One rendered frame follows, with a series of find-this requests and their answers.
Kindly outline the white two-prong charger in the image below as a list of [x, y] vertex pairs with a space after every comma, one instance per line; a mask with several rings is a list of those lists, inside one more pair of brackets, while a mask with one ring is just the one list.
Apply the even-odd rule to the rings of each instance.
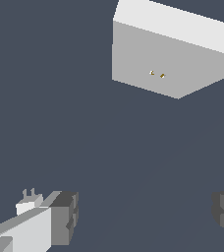
[[43, 202], [43, 196], [41, 194], [36, 194], [34, 189], [23, 191], [23, 199], [16, 204], [17, 215], [21, 215], [29, 210], [38, 208]]

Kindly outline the white wall socket block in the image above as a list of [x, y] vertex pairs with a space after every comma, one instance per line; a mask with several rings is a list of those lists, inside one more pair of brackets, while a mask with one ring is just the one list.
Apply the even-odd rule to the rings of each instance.
[[150, 0], [119, 0], [112, 79], [181, 98], [224, 79], [224, 23]]

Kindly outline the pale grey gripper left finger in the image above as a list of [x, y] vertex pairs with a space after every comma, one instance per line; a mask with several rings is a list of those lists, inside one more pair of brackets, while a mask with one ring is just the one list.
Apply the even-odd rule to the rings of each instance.
[[0, 252], [48, 252], [52, 245], [69, 245], [78, 201], [78, 192], [53, 191], [38, 208], [0, 223]]

